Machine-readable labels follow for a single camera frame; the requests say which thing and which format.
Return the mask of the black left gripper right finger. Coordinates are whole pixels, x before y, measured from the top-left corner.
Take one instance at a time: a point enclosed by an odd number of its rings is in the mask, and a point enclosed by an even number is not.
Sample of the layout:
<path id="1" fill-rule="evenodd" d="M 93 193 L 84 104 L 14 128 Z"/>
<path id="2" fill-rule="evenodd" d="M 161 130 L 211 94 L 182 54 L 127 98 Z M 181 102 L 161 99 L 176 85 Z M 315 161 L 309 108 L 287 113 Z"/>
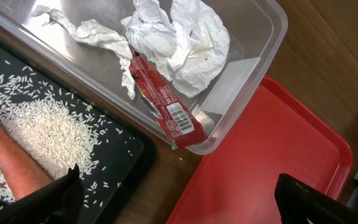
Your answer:
<path id="1" fill-rule="evenodd" d="M 358 224 L 358 213 L 298 179 L 281 173 L 275 201 L 282 224 Z"/>

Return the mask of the orange carrot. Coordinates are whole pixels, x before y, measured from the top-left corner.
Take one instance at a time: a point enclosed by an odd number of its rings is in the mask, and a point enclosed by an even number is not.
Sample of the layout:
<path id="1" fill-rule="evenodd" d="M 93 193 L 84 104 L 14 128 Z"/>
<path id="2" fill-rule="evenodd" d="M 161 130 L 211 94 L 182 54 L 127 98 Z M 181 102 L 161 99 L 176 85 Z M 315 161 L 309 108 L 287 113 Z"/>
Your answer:
<path id="1" fill-rule="evenodd" d="M 16 200 L 51 184 L 52 178 L 0 127 L 0 170 Z"/>

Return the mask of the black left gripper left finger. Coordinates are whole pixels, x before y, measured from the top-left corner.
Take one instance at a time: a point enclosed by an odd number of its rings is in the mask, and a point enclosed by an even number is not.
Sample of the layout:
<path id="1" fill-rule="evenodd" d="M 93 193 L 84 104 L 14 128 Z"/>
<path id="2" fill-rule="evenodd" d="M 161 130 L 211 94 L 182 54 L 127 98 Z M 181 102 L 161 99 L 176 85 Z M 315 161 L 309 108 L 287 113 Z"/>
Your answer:
<path id="1" fill-rule="evenodd" d="M 0 210 L 0 224 L 76 223 L 84 200 L 79 166 Z"/>

